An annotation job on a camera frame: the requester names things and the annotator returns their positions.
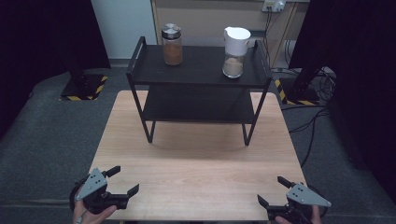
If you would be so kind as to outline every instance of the black shelf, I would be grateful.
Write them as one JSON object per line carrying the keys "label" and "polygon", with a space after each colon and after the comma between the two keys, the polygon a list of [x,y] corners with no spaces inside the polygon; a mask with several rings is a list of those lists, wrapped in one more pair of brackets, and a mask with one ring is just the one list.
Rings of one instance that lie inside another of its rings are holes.
{"label": "black shelf", "polygon": [[254,119],[250,91],[240,88],[151,86],[146,120],[249,123]]}
{"label": "black shelf", "polygon": [[[183,62],[172,66],[163,60],[163,46],[147,45],[140,37],[126,76],[148,141],[156,121],[240,123],[248,146],[271,82],[271,70],[260,41],[248,49],[241,77],[222,73],[222,47],[183,46]],[[148,86],[142,109],[136,85]],[[262,89],[254,111],[250,89]],[[152,121],[149,132],[146,121]],[[251,124],[247,132],[245,124]]]}

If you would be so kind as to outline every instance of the yellow and black hazard tape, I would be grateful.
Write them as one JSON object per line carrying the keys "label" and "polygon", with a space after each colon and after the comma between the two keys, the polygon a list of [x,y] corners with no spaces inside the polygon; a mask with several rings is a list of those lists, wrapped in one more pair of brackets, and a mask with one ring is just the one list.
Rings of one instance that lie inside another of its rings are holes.
{"label": "yellow and black hazard tape", "polygon": [[82,100],[96,100],[98,98],[100,92],[102,91],[103,87],[105,86],[105,83],[107,81],[107,77],[102,77],[101,83],[96,89],[95,95],[92,96],[61,96],[59,100],[61,101],[82,101]]}
{"label": "yellow and black hazard tape", "polygon": [[279,92],[280,100],[284,105],[319,105],[318,101],[292,101],[289,100],[286,93],[283,91],[282,84],[279,79],[275,80],[277,91]]}

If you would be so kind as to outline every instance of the black curtain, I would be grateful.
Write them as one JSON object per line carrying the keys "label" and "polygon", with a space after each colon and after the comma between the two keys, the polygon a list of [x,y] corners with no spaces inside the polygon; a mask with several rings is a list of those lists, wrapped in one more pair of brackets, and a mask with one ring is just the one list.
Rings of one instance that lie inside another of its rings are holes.
{"label": "black curtain", "polygon": [[1,1],[0,31],[0,137],[39,81],[110,67],[90,0]]}
{"label": "black curtain", "polygon": [[396,2],[311,0],[290,67],[329,66],[329,107],[351,159],[396,202]]}

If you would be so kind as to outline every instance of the jar with brown contents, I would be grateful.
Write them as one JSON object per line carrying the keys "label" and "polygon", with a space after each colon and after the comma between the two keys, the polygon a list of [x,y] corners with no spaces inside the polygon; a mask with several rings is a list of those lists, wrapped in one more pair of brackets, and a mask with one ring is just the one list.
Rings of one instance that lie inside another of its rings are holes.
{"label": "jar with brown contents", "polygon": [[163,57],[169,65],[180,64],[183,60],[180,31],[180,27],[173,23],[167,23],[162,28]]}

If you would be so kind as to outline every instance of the light wood tabletop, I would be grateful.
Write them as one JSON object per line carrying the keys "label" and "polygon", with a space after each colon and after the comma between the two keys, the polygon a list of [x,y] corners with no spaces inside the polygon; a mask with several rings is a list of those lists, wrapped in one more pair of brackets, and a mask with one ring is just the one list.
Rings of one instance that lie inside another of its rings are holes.
{"label": "light wood tabletop", "polygon": [[[140,102],[147,92],[138,91]],[[254,105],[260,93],[251,93]],[[149,143],[130,91],[121,91],[92,162],[120,165],[107,190],[140,191],[116,220],[267,220],[257,201],[287,202],[276,177],[305,182],[276,96],[267,93],[250,145],[241,124],[157,122]]]}

